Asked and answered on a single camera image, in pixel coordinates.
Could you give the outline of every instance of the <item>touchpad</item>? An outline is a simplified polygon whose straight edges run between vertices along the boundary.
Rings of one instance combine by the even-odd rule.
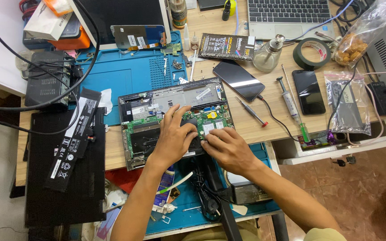
[[[275,25],[275,35],[282,34],[285,39],[293,39],[303,34],[302,26]]]

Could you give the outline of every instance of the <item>blue cable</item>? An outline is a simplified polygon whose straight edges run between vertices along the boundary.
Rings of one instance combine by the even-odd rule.
[[[235,2],[236,2],[236,30],[235,30],[235,35],[238,35],[238,26],[239,26],[238,2],[236,0],[235,0]]]
[[[317,25],[317,26],[314,26],[314,27],[309,28],[309,29],[306,30],[306,32],[304,32],[301,36],[299,36],[299,37],[297,37],[297,38],[294,38],[294,39],[286,40],[286,42],[288,42],[288,41],[294,41],[294,40],[300,39],[300,38],[302,38],[307,32],[313,30],[314,28],[318,28],[318,27],[320,27],[320,26],[322,26],[322,25],[325,25],[326,23],[330,22],[331,20],[333,20],[333,19],[339,17],[343,12],[345,12],[345,10],[351,5],[351,3],[352,3],[353,1],[354,1],[354,0],[351,0],[351,1],[345,6],[345,8],[344,8],[338,15],[336,15],[335,17],[333,17],[333,18],[331,18],[331,19],[325,21],[324,23],[322,23],[322,24],[320,24],[320,25]]]

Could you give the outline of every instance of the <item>phone lcd screen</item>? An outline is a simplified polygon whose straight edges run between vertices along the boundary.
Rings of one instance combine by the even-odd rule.
[[[303,114],[324,114],[325,106],[314,71],[293,71]]]
[[[221,61],[213,72],[248,102],[253,101],[265,89],[264,84],[233,60]]]

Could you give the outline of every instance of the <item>hand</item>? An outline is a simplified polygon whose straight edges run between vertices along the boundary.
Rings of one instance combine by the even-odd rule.
[[[245,140],[230,127],[213,129],[205,139],[207,141],[201,141],[203,149],[228,172],[250,180],[252,172],[263,164]]]
[[[160,122],[156,148],[147,159],[149,166],[152,165],[162,173],[184,156],[189,150],[190,143],[197,136],[195,125],[186,123],[180,127],[183,115],[190,111],[191,106],[183,106],[178,110],[179,107],[180,104],[176,104],[166,112]]]

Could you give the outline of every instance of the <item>tiled floor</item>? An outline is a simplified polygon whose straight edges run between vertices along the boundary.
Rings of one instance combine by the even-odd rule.
[[[354,156],[357,163],[346,167],[324,159],[279,168],[331,212],[348,241],[386,241],[386,148]],[[286,223],[290,241],[303,240],[305,232],[287,216]],[[259,224],[262,240],[274,241],[271,217]]]

